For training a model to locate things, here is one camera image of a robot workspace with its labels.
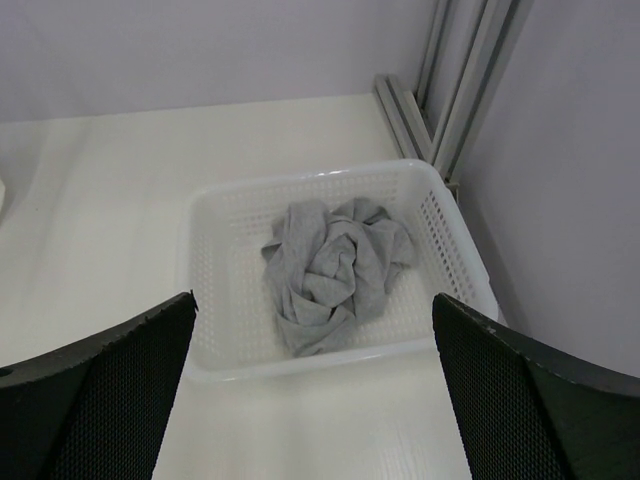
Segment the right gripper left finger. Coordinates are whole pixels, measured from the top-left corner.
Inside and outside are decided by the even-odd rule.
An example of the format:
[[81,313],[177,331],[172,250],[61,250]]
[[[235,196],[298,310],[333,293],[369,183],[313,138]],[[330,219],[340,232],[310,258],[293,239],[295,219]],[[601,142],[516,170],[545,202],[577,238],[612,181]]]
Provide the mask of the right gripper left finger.
[[195,296],[182,292],[2,367],[2,478],[151,478],[197,311]]

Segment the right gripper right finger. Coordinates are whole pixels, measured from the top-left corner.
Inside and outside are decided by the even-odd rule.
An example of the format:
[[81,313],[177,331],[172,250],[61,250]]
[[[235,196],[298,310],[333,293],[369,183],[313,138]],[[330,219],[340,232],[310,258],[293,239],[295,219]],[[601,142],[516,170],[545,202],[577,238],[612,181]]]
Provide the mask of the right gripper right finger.
[[639,380],[440,293],[435,342],[475,479],[636,479]]

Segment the grey tank top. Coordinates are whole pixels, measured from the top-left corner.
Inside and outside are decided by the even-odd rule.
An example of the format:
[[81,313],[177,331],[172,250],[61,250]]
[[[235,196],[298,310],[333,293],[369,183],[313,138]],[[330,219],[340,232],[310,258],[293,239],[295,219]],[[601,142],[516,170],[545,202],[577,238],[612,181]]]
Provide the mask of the grey tank top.
[[417,259],[405,224],[366,197],[335,209],[318,199],[290,204],[261,255],[276,328],[297,358],[335,351],[380,317]]

